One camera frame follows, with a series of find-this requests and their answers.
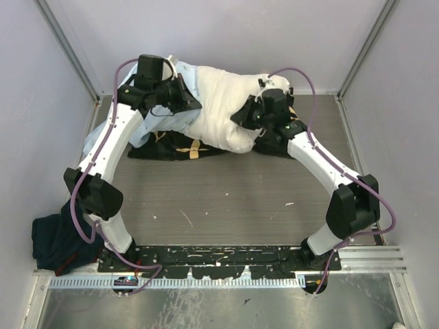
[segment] metal corner post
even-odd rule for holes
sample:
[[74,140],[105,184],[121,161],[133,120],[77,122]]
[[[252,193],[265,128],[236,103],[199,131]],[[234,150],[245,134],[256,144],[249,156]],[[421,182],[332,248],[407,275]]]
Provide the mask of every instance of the metal corner post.
[[361,51],[358,53],[358,56],[355,59],[354,64],[352,65],[346,79],[344,80],[344,82],[342,84],[340,92],[337,94],[337,97],[339,99],[342,99],[345,96],[346,91],[348,90],[349,86],[351,85],[353,78],[356,76],[364,59],[369,54],[373,45],[376,43],[380,32],[382,31],[385,23],[388,21],[388,19],[392,15],[392,13],[393,13],[396,5],[398,5],[398,3],[399,3],[399,0],[386,0],[385,1],[384,6],[381,9],[381,11],[377,17],[377,20],[375,21],[374,25],[372,26],[372,29],[369,32],[369,35],[367,36],[366,41],[363,44],[363,47],[361,48]]
[[34,0],[34,3],[36,4],[36,7],[39,9],[40,13],[46,20],[49,28],[54,33],[54,36],[56,40],[59,42],[62,50],[66,54],[69,62],[71,63],[73,69],[76,71],[80,79],[82,80],[83,84],[85,85],[86,89],[90,93],[91,97],[97,101],[99,99],[98,92],[93,87],[93,84],[91,83],[90,79],[88,78],[88,75],[86,71],[84,70],[84,67],[81,65],[78,57],[76,56],[73,47],[71,46],[70,42],[67,40],[67,37],[65,36],[65,33],[63,32],[60,24],[58,23],[58,20],[54,16],[53,12],[51,11],[49,5],[47,5],[46,0]]

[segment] metal base plate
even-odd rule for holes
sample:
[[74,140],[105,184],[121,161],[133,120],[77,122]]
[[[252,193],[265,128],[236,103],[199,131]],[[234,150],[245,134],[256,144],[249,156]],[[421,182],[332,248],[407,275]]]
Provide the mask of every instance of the metal base plate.
[[[297,271],[322,271],[327,256],[312,264],[304,264],[298,247],[292,246],[138,246],[142,265],[161,264],[163,270],[158,278],[212,280],[240,278],[243,273],[252,280],[295,278]],[[340,259],[333,257],[331,271],[340,270]],[[115,255],[104,250],[98,272],[133,272]],[[142,277],[149,278],[154,271],[146,271]]]

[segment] gray wall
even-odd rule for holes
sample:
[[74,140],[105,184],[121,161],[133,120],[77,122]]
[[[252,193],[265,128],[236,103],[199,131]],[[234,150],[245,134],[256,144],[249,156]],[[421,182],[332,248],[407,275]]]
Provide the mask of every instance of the gray wall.
[[388,240],[401,246],[427,328],[439,328],[438,30],[437,1],[401,1],[345,98],[361,160],[399,216]]
[[33,1],[0,4],[0,327],[18,328],[31,291],[32,219],[66,201],[93,100]]
[[[384,0],[47,0],[96,90],[141,53],[236,73],[305,70],[340,89]],[[306,81],[287,73],[296,92]]]

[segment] white paint spot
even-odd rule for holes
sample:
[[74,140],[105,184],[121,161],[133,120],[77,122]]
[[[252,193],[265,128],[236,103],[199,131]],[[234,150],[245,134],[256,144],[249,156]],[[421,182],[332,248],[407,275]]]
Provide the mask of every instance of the white paint spot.
[[189,219],[189,217],[186,216],[186,214],[183,212],[183,210],[180,210],[180,211],[181,211],[181,213],[183,214],[183,216],[186,217],[187,221],[189,222],[189,224],[191,224],[191,227],[193,228],[192,222],[191,222],[191,220]]

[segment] white cable tray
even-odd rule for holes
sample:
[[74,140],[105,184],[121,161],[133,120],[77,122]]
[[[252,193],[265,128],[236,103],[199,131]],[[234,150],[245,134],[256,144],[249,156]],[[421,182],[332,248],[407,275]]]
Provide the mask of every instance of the white cable tray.
[[[146,283],[147,279],[140,278],[136,287],[114,286],[113,282],[119,276],[75,276],[74,278],[52,278],[49,283],[50,289],[136,289]],[[187,279],[154,279],[146,289],[245,289],[245,288],[303,288],[305,279],[299,276],[295,279],[259,279],[251,278],[201,280]]]

